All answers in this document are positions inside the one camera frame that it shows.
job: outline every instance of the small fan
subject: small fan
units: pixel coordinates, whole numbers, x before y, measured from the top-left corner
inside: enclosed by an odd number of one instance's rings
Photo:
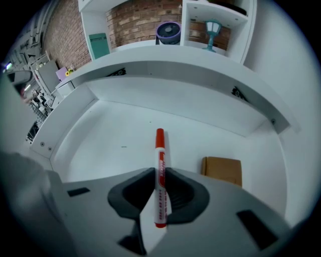
[[[177,22],[165,22],[160,24],[156,30],[156,41],[157,39],[164,45],[178,44],[181,40],[181,24]]]

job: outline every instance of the marker cap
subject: marker cap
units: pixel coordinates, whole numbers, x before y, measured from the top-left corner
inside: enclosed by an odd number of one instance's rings
[[[166,224],[165,223],[155,223],[156,227],[158,228],[164,228],[166,227]]]
[[[164,129],[157,129],[156,131],[156,148],[165,148]]]

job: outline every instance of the teal box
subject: teal box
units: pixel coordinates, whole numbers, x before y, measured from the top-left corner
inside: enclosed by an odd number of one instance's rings
[[[95,59],[110,53],[106,33],[89,35],[89,41]]]

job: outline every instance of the white wall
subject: white wall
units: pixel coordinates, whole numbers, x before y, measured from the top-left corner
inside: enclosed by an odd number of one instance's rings
[[[276,4],[258,1],[244,65],[257,72],[289,105],[301,126],[280,140],[287,167],[285,218],[295,225],[311,212],[321,182],[321,76],[308,41]]]

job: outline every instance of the pink box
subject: pink box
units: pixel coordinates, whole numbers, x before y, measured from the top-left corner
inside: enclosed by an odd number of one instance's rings
[[[62,67],[60,70],[56,71],[57,77],[60,79],[60,81],[63,81],[66,78],[66,67]]]

